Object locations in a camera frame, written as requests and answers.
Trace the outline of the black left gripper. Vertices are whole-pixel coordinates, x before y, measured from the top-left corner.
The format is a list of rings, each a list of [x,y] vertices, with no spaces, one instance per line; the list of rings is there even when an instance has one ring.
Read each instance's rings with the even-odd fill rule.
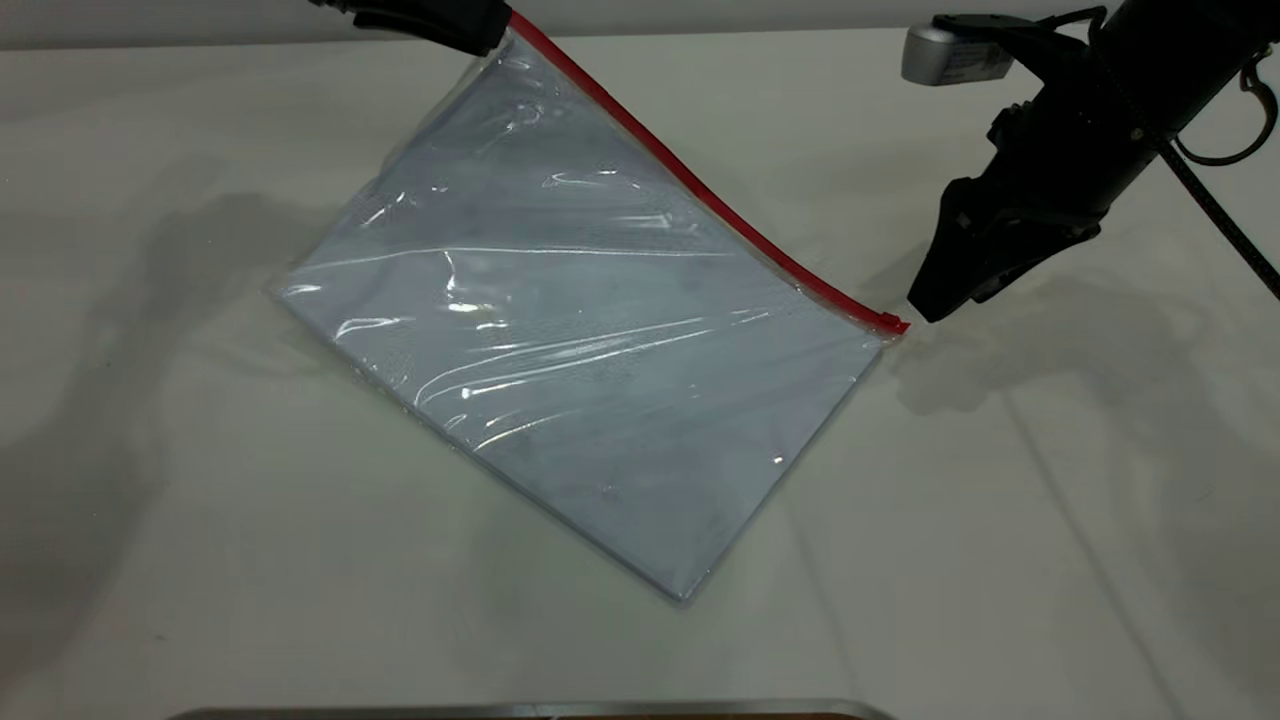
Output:
[[[406,35],[470,56],[499,46],[513,15],[506,1],[310,0],[315,6],[355,14],[360,29]]]

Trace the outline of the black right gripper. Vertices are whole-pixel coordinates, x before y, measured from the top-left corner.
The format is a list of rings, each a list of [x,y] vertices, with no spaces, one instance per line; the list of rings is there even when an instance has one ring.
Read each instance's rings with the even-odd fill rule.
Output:
[[[988,133],[995,158],[946,187],[925,259],[908,292],[929,323],[991,301],[1089,242],[1152,163],[1149,133],[1094,60],[1076,60]]]

